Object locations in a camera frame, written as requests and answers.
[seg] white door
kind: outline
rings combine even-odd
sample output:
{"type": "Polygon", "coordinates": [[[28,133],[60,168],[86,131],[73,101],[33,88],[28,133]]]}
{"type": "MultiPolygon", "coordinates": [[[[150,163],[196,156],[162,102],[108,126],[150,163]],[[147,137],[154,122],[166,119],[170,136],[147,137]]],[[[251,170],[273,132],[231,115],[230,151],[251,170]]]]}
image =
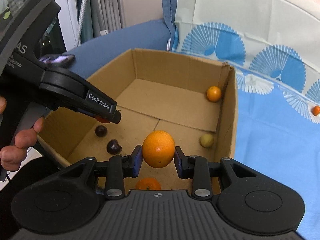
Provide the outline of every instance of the white door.
{"type": "Polygon", "coordinates": [[[55,0],[61,7],[58,13],[61,33],[66,50],[73,49],[78,28],[78,11],[76,0],[55,0]]]}

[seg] orange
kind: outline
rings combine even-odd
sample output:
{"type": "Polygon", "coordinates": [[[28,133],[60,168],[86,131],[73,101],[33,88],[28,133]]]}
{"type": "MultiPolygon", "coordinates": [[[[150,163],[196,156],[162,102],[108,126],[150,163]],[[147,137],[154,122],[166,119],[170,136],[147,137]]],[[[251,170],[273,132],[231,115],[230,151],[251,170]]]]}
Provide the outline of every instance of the orange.
{"type": "Polygon", "coordinates": [[[167,166],[173,160],[174,150],[174,140],[165,131],[153,131],[142,144],[143,159],[152,168],[167,166]]]}
{"type": "Polygon", "coordinates": [[[221,90],[216,86],[212,86],[207,91],[207,97],[211,102],[218,102],[221,98],[221,90]]]}
{"type": "Polygon", "coordinates": [[[103,119],[99,116],[96,116],[96,120],[101,123],[110,123],[110,121],[108,121],[107,119],[103,119]]]}
{"type": "Polygon", "coordinates": [[[315,106],[312,109],[312,113],[313,113],[314,116],[317,116],[318,114],[320,114],[320,106],[315,106]]]}
{"type": "Polygon", "coordinates": [[[144,178],[137,182],[136,189],[161,190],[160,183],[154,178],[144,178]]]}

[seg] blue cloth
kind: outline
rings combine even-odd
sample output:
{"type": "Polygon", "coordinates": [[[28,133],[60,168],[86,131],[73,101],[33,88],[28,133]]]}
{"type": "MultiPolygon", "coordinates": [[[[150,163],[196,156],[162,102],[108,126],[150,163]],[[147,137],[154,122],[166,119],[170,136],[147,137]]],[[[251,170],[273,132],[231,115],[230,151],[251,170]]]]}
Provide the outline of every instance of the blue cloth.
{"type": "Polygon", "coordinates": [[[173,46],[175,29],[176,29],[174,18],[176,15],[177,1],[178,0],[162,0],[162,12],[164,17],[164,22],[167,25],[171,35],[170,50],[172,49],[172,46],[173,46]]]}
{"type": "Polygon", "coordinates": [[[169,38],[170,32],[164,20],[153,20],[92,39],[66,54],[76,56],[70,70],[88,78],[128,49],[166,50],[169,38]]]}

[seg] phone screen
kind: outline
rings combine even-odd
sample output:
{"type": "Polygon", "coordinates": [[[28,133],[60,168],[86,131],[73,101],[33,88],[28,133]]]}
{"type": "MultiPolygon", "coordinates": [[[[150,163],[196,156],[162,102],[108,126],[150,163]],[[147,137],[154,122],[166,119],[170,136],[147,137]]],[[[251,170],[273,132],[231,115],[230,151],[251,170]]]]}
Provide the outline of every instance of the phone screen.
{"type": "Polygon", "coordinates": [[[47,65],[68,67],[75,58],[75,55],[48,54],[44,55],[39,60],[47,65]]]}

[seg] hand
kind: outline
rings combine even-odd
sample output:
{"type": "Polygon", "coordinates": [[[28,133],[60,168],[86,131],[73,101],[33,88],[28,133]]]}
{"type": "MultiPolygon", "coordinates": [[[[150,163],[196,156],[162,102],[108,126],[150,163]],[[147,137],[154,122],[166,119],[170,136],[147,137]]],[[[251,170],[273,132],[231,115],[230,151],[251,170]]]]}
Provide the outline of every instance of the hand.
{"type": "MultiPolygon", "coordinates": [[[[0,114],[3,113],[7,102],[5,98],[0,96],[0,114]]],[[[3,147],[0,151],[1,165],[7,171],[17,171],[20,168],[21,162],[27,157],[28,147],[32,147],[36,144],[37,133],[39,133],[43,127],[44,118],[38,119],[33,128],[29,130],[23,130],[17,133],[14,144],[3,147]]]]}

